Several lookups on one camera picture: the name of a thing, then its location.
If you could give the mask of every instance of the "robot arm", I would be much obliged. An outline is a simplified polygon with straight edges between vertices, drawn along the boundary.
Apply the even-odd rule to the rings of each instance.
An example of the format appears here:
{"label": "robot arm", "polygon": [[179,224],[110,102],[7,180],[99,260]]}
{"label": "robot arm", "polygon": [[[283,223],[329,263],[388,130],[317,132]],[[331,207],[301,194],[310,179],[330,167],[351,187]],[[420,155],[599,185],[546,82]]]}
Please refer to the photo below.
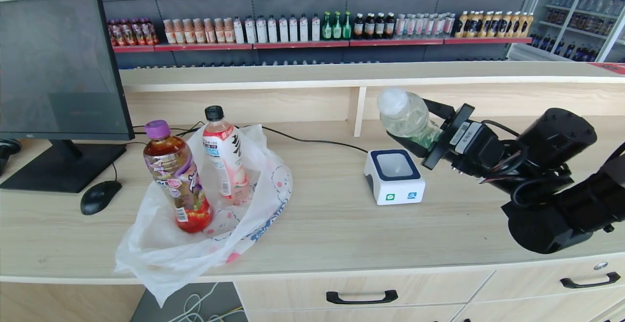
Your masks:
{"label": "robot arm", "polygon": [[[594,231],[614,230],[613,222],[625,219],[625,144],[597,173],[573,183],[566,162],[594,144],[594,128],[582,117],[561,108],[550,108],[523,133],[485,120],[469,119],[473,108],[425,100],[429,112],[444,119],[439,139],[428,149],[408,138],[390,135],[433,169],[447,160],[459,173],[482,179],[510,195],[502,206],[508,229],[523,248],[555,253],[588,240]],[[487,124],[513,133],[500,140]]]}

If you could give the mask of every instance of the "black drawer handle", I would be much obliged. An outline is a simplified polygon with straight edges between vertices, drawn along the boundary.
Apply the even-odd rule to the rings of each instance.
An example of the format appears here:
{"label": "black drawer handle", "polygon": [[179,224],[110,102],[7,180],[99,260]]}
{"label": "black drawer handle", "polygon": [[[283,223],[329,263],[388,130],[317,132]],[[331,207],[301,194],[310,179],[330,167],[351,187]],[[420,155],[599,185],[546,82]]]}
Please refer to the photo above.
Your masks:
{"label": "black drawer handle", "polygon": [[387,302],[393,302],[397,300],[397,298],[399,298],[399,296],[397,295],[397,290],[384,291],[384,298],[380,300],[368,301],[345,301],[339,297],[339,293],[337,291],[326,292],[326,300],[328,300],[328,302],[332,302],[332,304],[339,305],[386,304]]}
{"label": "black drawer handle", "polygon": [[593,284],[577,284],[571,278],[563,278],[560,280],[560,282],[565,288],[580,289],[580,288],[592,288],[594,286],[613,284],[613,283],[616,283],[616,281],[619,279],[621,279],[621,276],[619,276],[618,273],[610,272],[607,274],[607,281],[605,282],[593,283]]}

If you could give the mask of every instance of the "white plastic bag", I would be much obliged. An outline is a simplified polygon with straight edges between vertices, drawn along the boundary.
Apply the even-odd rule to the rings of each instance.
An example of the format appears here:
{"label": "white plastic bag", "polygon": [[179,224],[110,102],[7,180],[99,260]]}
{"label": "white plastic bag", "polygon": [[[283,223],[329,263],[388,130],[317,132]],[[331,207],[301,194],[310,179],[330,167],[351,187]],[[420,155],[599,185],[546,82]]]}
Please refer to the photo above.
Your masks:
{"label": "white plastic bag", "polygon": [[188,144],[206,197],[215,209],[212,223],[200,233],[179,229],[169,199],[152,182],[115,255],[115,271],[132,271],[161,307],[172,293],[207,269],[235,260],[250,248],[280,215],[292,193],[291,170],[267,148],[261,126],[250,126],[240,129],[240,134],[252,198],[230,206],[219,195],[214,168],[205,159],[203,131],[197,131]]}

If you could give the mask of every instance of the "green bottle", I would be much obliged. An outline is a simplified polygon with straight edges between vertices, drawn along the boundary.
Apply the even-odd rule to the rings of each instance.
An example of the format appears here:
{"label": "green bottle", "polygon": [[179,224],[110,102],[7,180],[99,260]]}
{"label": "green bottle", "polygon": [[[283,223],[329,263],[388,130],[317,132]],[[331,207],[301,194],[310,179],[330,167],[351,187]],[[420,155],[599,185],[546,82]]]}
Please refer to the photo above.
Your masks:
{"label": "green bottle", "polygon": [[332,26],[330,26],[330,12],[326,12],[324,13],[324,23],[323,23],[323,27],[321,28],[321,37],[323,37],[324,40],[332,40]]}
{"label": "green bottle", "polygon": [[350,12],[345,12],[345,23],[343,24],[343,39],[351,38]]}
{"label": "green bottle", "polygon": [[342,31],[343,29],[341,27],[341,12],[335,12],[334,26],[332,26],[332,38],[335,40],[340,40]]}

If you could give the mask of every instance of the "drawer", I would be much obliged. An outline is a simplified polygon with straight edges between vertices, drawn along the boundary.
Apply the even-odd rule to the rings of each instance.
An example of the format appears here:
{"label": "drawer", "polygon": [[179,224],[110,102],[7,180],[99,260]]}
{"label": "drawer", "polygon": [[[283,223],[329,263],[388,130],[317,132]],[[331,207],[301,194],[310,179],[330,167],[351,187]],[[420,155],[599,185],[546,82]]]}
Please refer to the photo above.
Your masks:
{"label": "drawer", "polygon": [[453,304],[467,302],[493,271],[466,271],[427,275],[359,276],[234,282],[246,311],[354,308],[370,304],[334,304],[328,292],[346,301],[379,301],[385,291],[395,290],[397,299],[379,306]]}
{"label": "drawer", "polygon": [[[601,269],[598,265],[607,262]],[[623,278],[614,281],[608,273],[616,272]],[[585,284],[576,289],[566,288],[560,282],[569,278],[576,284]],[[602,286],[588,284],[608,283]],[[473,301],[495,301],[534,296],[576,293],[607,286],[622,286],[625,284],[625,256],[611,256],[609,258],[581,258],[552,261],[527,268],[502,268],[488,280]]]}
{"label": "drawer", "polygon": [[409,308],[246,311],[249,322],[447,322],[464,305]]}
{"label": "drawer", "polygon": [[454,322],[467,319],[471,322],[588,322],[610,309],[623,296],[625,287],[620,286],[576,294],[472,302],[455,317]]}

